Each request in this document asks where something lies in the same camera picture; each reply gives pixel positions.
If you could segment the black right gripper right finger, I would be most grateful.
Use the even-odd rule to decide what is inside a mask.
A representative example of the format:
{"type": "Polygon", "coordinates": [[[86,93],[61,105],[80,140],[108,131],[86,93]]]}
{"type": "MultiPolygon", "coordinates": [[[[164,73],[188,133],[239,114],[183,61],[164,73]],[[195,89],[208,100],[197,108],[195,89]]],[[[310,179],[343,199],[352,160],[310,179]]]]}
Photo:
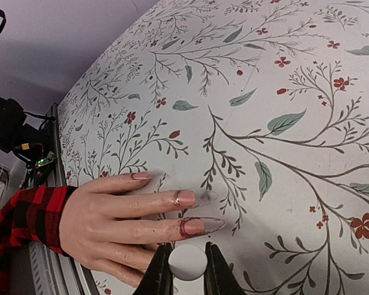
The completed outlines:
{"type": "Polygon", "coordinates": [[[218,245],[205,244],[207,268],[204,273],[204,294],[206,295],[245,295],[238,284],[218,245]]]}

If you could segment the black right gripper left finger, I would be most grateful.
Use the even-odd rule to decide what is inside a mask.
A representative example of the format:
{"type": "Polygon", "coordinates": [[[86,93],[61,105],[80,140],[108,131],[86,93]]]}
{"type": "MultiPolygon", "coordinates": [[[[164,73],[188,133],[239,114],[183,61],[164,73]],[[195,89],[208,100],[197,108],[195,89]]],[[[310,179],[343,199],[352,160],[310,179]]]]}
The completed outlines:
{"type": "Polygon", "coordinates": [[[172,244],[160,245],[133,295],[172,295],[173,275],[169,267],[172,244]]]}

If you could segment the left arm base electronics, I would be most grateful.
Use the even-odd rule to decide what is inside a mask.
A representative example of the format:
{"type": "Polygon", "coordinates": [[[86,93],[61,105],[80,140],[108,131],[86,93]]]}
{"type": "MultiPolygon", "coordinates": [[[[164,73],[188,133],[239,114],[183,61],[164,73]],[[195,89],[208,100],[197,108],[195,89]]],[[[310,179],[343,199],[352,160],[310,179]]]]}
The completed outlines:
{"type": "Polygon", "coordinates": [[[0,97],[0,150],[25,163],[27,174],[21,188],[29,181],[42,185],[52,171],[55,154],[49,131],[53,122],[54,116],[26,112],[15,100],[0,97]]]}

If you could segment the red black plaid sleeve forearm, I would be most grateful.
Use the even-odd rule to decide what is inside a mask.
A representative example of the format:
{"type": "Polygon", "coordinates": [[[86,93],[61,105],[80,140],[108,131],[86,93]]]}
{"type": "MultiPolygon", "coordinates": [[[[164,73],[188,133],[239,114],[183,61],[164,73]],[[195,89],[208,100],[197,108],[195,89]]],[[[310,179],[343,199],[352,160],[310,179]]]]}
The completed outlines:
{"type": "Polygon", "coordinates": [[[10,285],[12,253],[39,242],[65,257],[59,239],[59,224],[73,186],[20,190],[0,210],[0,294],[10,285]]]}

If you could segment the person's left hand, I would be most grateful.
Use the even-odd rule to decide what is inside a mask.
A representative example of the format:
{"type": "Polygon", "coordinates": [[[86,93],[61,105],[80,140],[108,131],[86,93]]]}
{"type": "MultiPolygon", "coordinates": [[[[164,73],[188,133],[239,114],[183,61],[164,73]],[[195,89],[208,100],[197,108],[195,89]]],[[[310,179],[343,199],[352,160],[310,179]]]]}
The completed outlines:
{"type": "Polygon", "coordinates": [[[225,221],[212,217],[148,220],[147,216],[208,205],[216,194],[179,189],[138,194],[154,173],[127,173],[89,181],[71,193],[59,222],[62,250],[89,270],[138,287],[154,252],[147,247],[201,237],[225,221]]]}

